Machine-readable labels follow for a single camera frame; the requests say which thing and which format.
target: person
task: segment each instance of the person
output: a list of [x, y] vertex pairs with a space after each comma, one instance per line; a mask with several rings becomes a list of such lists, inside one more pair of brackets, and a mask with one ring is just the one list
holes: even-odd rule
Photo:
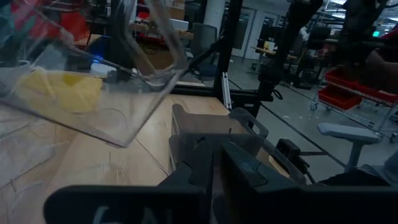
[[[398, 29], [393, 29], [382, 38], [398, 43]], [[366, 72], [361, 74], [360, 79], [378, 90], [398, 94], [398, 54], [396, 50], [372, 51], [366, 59]], [[359, 169], [338, 174], [319, 183], [330, 186], [398, 187], [398, 151], [393, 153], [383, 166], [363, 165]]]

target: metal bracket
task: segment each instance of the metal bracket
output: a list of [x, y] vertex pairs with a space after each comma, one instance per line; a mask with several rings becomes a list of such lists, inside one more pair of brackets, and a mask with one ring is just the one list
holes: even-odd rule
[[228, 82], [228, 74], [226, 72], [223, 72], [223, 98], [224, 98], [224, 106], [231, 110], [232, 109], [232, 104], [231, 104], [231, 95], [229, 93], [229, 82]]

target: concrete floor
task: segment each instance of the concrete floor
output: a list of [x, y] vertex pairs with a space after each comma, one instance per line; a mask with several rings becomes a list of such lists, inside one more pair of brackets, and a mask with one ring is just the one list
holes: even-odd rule
[[[259, 81], [257, 74], [247, 73], [250, 64], [255, 60], [242, 60], [232, 57], [233, 62], [229, 64], [229, 79], [236, 85], [230, 83], [231, 89], [242, 88], [245, 90], [257, 89]], [[326, 179], [330, 176], [343, 172], [343, 164], [346, 164], [351, 152], [351, 143], [332, 137], [322, 136], [317, 129], [318, 123], [335, 123], [355, 127], [362, 125], [334, 112], [326, 111], [325, 107], [319, 106], [316, 111], [310, 110], [310, 103], [317, 90], [298, 90], [277, 86], [283, 100], [275, 99], [273, 102], [263, 102], [264, 107], [259, 111], [257, 119], [269, 130], [267, 137], [270, 142], [276, 144], [280, 138], [287, 138], [296, 143], [302, 151], [324, 151], [325, 156], [303, 157], [311, 167], [309, 171], [316, 181]], [[381, 119], [383, 113], [375, 113], [374, 109], [361, 108], [359, 113], [366, 114], [372, 119]], [[389, 128], [397, 129], [398, 126], [387, 122]], [[359, 165], [383, 165], [384, 161], [392, 155], [398, 146], [390, 143], [384, 138], [381, 143], [365, 146], [359, 158]]]

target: black metal frame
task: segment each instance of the black metal frame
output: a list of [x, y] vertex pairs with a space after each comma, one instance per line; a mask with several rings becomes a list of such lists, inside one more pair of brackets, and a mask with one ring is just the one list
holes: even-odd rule
[[[215, 51], [219, 51], [220, 56], [213, 87], [176, 85], [171, 91], [171, 94], [217, 97], [217, 99], [223, 103], [222, 76], [223, 72], [228, 72], [229, 59], [231, 58], [237, 27], [236, 24], [239, 21], [242, 2], [243, 0], [231, 0], [226, 25], [221, 37], [210, 47], [209, 50], [195, 58], [190, 63], [189, 69], [186, 71], [187, 73], [204, 61], [204, 59], [212, 55]], [[274, 100], [271, 95], [259, 95], [257, 90], [230, 90], [230, 95], [231, 101], [233, 102], [233, 108], [242, 107], [248, 110], [254, 117], [258, 114], [261, 101]]]

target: yellow object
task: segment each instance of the yellow object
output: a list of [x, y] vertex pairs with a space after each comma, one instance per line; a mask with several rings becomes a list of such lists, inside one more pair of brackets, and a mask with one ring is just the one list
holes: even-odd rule
[[101, 88], [102, 79], [87, 77], [85, 73], [47, 71], [37, 67], [21, 77], [16, 91], [40, 112], [46, 110], [41, 107], [48, 104], [73, 113], [87, 113], [98, 105]]

